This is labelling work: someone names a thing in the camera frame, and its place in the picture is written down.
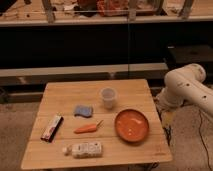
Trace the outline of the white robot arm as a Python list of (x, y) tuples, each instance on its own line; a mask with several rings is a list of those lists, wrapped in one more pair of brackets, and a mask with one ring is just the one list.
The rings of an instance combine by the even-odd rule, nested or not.
[(213, 118), (213, 89), (203, 84), (205, 69), (196, 63), (169, 71), (164, 77), (165, 87), (157, 95), (164, 109), (177, 108), (188, 100)]

